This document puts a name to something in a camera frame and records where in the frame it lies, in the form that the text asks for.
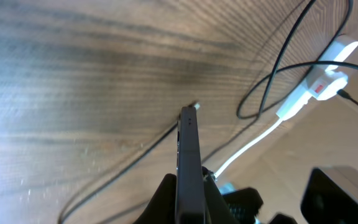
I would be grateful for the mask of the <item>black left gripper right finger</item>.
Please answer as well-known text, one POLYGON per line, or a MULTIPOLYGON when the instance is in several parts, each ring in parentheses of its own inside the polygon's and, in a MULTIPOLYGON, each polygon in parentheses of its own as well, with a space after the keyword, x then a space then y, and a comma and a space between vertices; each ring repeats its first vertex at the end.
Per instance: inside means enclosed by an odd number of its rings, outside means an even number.
POLYGON ((206 202, 207 223, 209 224, 239 224, 232 215, 229 207, 223 199, 212 172, 202 167, 204 197, 206 202))

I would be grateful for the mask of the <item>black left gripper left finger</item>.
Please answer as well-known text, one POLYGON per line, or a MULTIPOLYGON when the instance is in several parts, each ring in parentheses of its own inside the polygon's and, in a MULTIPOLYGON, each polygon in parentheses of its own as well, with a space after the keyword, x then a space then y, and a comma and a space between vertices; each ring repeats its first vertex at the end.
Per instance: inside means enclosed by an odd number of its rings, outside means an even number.
POLYGON ((166 174, 145 210, 134 224, 173 224, 177 177, 166 174))

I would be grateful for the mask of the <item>blue screen smartphone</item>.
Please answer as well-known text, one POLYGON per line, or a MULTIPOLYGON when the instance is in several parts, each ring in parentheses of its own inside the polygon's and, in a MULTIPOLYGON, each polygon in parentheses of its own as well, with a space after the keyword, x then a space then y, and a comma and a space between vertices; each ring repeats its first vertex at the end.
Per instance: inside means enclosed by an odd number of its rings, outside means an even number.
POLYGON ((206 207, 194 106, 183 107, 178 120, 176 177, 175 223, 204 223, 206 207))

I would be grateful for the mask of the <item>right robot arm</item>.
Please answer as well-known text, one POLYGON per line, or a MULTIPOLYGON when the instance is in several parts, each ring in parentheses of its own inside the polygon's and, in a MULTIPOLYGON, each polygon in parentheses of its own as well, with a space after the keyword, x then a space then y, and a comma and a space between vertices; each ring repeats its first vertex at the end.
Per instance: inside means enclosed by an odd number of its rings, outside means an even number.
MULTIPOLYGON (((256 189, 230 190, 223 197, 239 223, 257 223, 264 201, 256 189)), ((358 170, 313 168, 300 210, 308 223, 358 223, 358 170)))

